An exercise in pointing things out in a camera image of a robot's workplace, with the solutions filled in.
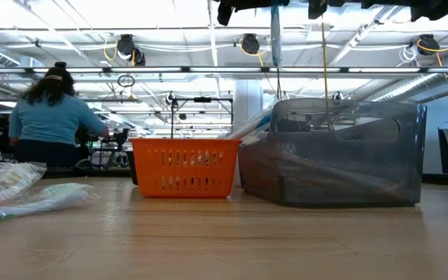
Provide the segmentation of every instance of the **wooden table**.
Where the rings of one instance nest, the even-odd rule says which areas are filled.
[[[414,208],[142,199],[129,179],[85,208],[0,221],[0,279],[448,279],[448,187]]]

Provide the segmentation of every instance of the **hair bun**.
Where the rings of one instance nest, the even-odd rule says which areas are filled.
[[[66,69],[66,68],[67,68],[67,62],[61,62],[61,61],[59,61],[59,62],[56,62],[56,63],[54,64],[54,66],[55,66],[56,68]]]

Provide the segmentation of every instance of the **ceiling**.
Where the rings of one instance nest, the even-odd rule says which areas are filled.
[[[0,0],[0,51],[11,58],[31,57],[44,67],[51,67],[57,60],[66,61],[69,67],[107,67],[109,64],[129,66],[126,61],[105,58],[104,49],[114,55],[114,42],[121,34],[134,35],[135,43],[146,57],[146,67],[156,66],[260,66],[257,56],[245,55],[239,40],[245,33],[255,33],[261,44],[264,66],[273,66],[270,47],[271,13],[269,9],[252,9],[233,13],[228,27],[216,23],[218,3],[210,1],[210,16],[207,0],[31,0],[27,1],[31,12],[13,0]],[[322,66],[324,62],[321,19],[308,19],[308,4],[292,1],[281,11],[282,22],[282,66]],[[381,19],[380,24],[372,24]],[[348,4],[341,8],[329,8],[324,14],[326,59],[336,67],[415,67],[436,65],[436,56],[410,55],[403,51],[420,34],[431,33],[441,47],[448,47],[448,16],[432,22],[421,18],[410,23],[408,8],[375,5],[371,9],[360,9],[360,5]],[[215,24],[211,29],[211,20]],[[352,41],[352,46],[341,54]],[[447,61],[448,51],[443,53]],[[105,75],[75,75],[76,89],[85,98],[99,100],[113,97],[111,86],[115,79]],[[160,104],[165,94],[177,96],[217,96],[219,81],[220,96],[233,97],[234,81],[239,76],[201,77],[189,74],[166,75],[163,82],[157,74],[144,74],[136,79],[132,94],[150,108],[162,109]],[[19,82],[18,76],[0,75],[0,84],[10,89],[24,90],[30,81]],[[264,93],[275,91],[277,80],[273,76],[254,77],[261,79]],[[392,77],[369,79],[328,79],[331,92],[340,91],[352,99],[365,99],[372,92],[397,80]],[[291,98],[299,96],[319,97],[324,94],[322,79],[302,77],[282,78],[282,90]],[[124,97],[131,95],[130,89]],[[131,110],[139,103],[104,103],[103,108]],[[219,104],[207,104],[200,109],[218,110]],[[156,116],[124,115],[132,124],[149,128],[162,125]],[[205,123],[227,121],[225,114],[189,117],[187,122]]]

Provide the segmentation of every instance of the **blue shirt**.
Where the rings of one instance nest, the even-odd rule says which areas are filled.
[[[107,128],[86,103],[66,94],[54,106],[49,106],[45,97],[32,105],[20,100],[9,121],[9,137],[70,145],[75,145],[80,124],[96,134]]]

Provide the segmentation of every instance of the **gray translucent plastic bin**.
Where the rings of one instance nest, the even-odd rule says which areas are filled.
[[[421,199],[425,126],[424,105],[279,102],[270,128],[253,132],[256,142],[240,148],[243,189],[298,207],[414,205]]]

